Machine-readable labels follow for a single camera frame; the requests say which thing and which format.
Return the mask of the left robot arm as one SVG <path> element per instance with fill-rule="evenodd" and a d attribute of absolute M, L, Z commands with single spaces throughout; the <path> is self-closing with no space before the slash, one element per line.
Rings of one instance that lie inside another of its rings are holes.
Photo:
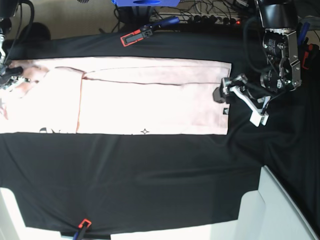
<path fill-rule="evenodd" d="M 260 74 L 260 80 L 249 80 L 244 74 L 234 78 L 223 78 L 213 92 L 217 103 L 229 103 L 239 91 L 246 97 L 258 101 L 276 98 L 286 91 L 294 91 L 301 85 L 301 65 L 298 54 L 298 14 L 292 0 L 257 0 L 257 15 L 249 18 L 243 27 L 245 57 L 251 69 Z M 258 68 L 250 57 L 248 30 L 259 21 L 264 29 L 260 35 L 266 66 Z"/>

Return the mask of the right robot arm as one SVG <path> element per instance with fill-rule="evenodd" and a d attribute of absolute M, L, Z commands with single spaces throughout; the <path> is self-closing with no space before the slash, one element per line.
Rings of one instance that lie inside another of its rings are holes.
<path fill-rule="evenodd" d="M 15 38 L 11 44 L 9 50 L 5 50 L 4 42 L 6 36 L 10 33 L 12 29 L 11 18 L 15 16 L 17 9 L 20 9 L 20 17 L 23 16 L 22 5 L 26 4 L 30 8 L 30 19 L 26 27 L 24 35 L 20 40 L 18 36 L 22 26 L 22 20 L 19 21 L 18 30 L 16 32 Z M 13 47 L 25 40 L 28 36 L 35 17 L 35 8 L 30 0 L 2 0 L 0 2 L 0 89 L 6 92 L 11 92 L 13 89 L 21 85 L 22 83 L 29 82 L 30 80 L 23 77 L 23 68 L 14 67 L 10 68 L 9 56 Z"/>

